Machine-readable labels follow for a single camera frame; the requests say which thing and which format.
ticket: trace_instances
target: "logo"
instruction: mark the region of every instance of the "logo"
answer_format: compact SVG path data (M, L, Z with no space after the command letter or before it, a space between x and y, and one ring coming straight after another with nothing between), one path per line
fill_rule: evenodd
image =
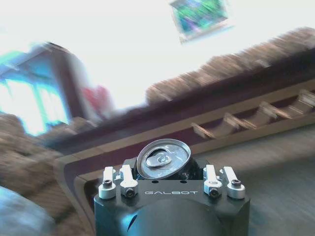
M198 191L172 191L172 192L160 192L160 191L146 191L144 194L148 195L187 195L187 194L196 194Z

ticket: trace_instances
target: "white wall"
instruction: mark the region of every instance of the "white wall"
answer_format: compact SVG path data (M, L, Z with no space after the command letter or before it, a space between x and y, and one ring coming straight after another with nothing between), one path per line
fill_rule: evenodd
M235 27L181 45L166 0L82 2L6 1L0 32L69 49L86 65L91 85L111 90L118 110L142 104L151 83L196 69L213 55L315 27L313 0L231 0Z

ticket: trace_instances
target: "painting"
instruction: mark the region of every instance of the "painting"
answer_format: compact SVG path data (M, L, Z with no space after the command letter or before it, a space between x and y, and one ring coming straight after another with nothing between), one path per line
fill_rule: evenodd
M226 0L175 0L170 5L182 42L230 26Z

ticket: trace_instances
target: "can lid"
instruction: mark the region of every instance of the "can lid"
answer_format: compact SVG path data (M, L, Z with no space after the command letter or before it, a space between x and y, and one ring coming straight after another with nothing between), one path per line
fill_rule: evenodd
M175 139L160 139L141 150L137 170L146 179L166 178L183 168L189 159L187 144Z

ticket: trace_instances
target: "red object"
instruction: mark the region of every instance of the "red object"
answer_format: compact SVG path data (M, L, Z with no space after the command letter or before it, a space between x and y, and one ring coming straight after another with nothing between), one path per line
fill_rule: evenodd
M96 88L83 88L83 95L89 101L93 110L103 118L102 112L108 103L108 91L102 86Z

